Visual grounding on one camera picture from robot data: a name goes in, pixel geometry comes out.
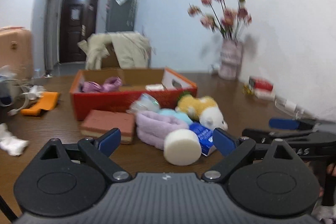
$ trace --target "beige clothing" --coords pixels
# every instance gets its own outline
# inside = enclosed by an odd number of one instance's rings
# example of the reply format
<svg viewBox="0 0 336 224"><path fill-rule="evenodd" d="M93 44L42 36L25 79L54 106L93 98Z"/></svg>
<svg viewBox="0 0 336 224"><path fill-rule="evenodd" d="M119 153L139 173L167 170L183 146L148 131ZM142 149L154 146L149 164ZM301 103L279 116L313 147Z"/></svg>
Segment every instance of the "beige clothing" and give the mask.
<svg viewBox="0 0 336 224"><path fill-rule="evenodd" d="M111 43L122 69L148 67L149 40L138 32L116 32L93 34L88 42L78 43L86 54L85 69L101 69L102 58L110 55L106 45Z"/></svg>
<svg viewBox="0 0 336 224"><path fill-rule="evenodd" d="M102 58L110 55L105 45L111 43L107 33L93 34L88 41L78 42L78 47L86 54L85 69L101 69Z"/></svg>
<svg viewBox="0 0 336 224"><path fill-rule="evenodd" d="M147 68L149 40L138 32L110 33L115 55L122 69Z"/></svg>

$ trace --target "small box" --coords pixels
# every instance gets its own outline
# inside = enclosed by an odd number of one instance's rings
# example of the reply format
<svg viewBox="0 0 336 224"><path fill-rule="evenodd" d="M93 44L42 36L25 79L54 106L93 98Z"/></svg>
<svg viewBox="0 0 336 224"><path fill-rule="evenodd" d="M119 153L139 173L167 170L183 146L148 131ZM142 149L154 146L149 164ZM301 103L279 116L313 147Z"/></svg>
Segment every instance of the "small box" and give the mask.
<svg viewBox="0 0 336 224"><path fill-rule="evenodd" d="M112 76L120 77L123 85L119 91L84 93L81 86L85 81L100 85ZM146 85L162 84L164 90L148 91ZM196 96L197 86L192 81L169 68L164 69L103 69L79 70L70 89L75 117L83 121L90 110L125 112L142 93L154 97L161 108L175 108L182 92Z"/></svg>
<svg viewBox="0 0 336 224"><path fill-rule="evenodd" d="M193 122L189 126L189 129L196 133L204 156L207 157L216 150L216 147L212 142L213 131L211 129L202 126L199 122Z"/></svg>
<svg viewBox="0 0 336 224"><path fill-rule="evenodd" d="M112 128L119 128L121 143L130 144L135 131L133 114L92 110L81 124L82 135L99 138Z"/></svg>
<svg viewBox="0 0 336 224"><path fill-rule="evenodd" d="M268 90L270 92L273 90L273 84L262 78L250 77L249 85L252 89Z"/></svg>

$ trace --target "purple ribbon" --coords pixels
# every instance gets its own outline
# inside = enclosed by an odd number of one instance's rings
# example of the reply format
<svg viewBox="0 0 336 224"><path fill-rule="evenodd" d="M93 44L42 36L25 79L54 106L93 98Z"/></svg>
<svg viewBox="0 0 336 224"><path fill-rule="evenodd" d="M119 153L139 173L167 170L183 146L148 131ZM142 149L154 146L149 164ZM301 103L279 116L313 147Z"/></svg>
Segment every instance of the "purple ribbon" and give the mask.
<svg viewBox="0 0 336 224"><path fill-rule="evenodd" d="M122 81L119 77L110 77L106 79L103 85L99 85L95 82L87 81L82 86L83 92L112 92L119 90L122 85Z"/></svg>

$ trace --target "stuffed animal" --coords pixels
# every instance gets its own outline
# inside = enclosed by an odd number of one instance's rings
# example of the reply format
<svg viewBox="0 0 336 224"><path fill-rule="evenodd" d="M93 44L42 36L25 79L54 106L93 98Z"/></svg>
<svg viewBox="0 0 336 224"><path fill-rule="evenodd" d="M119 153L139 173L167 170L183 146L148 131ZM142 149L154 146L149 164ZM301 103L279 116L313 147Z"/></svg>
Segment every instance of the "stuffed animal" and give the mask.
<svg viewBox="0 0 336 224"><path fill-rule="evenodd" d="M216 101L209 96L194 98L190 94L184 95L175 110L186 113L191 119L199 120L202 126L211 130L217 127L227 130L222 112Z"/></svg>

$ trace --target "red box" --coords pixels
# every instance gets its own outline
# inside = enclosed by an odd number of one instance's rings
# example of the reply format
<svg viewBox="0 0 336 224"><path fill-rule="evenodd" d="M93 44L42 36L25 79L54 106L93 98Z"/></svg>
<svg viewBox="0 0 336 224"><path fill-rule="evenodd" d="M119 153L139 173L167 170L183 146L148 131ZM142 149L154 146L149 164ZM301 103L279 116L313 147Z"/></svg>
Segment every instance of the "red box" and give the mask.
<svg viewBox="0 0 336 224"><path fill-rule="evenodd" d="M118 76L123 82L119 91L106 93L83 93L81 85L85 81L103 84L112 76ZM147 91L146 85L162 84L165 90ZM161 108L175 108L182 92L189 91L193 96L197 94L194 82L169 68L164 69L103 69L79 70L70 89L73 111L78 121L82 121L90 110L104 110L125 112L131 103L136 101L142 93L153 96Z"/></svg>
<svg viewBox="0 0 336 224"><path fill-rule="evenodd" d="M268 90L270 92L273 90L273 84L263 78L250 77L249 85L253 89Z"/></svg>

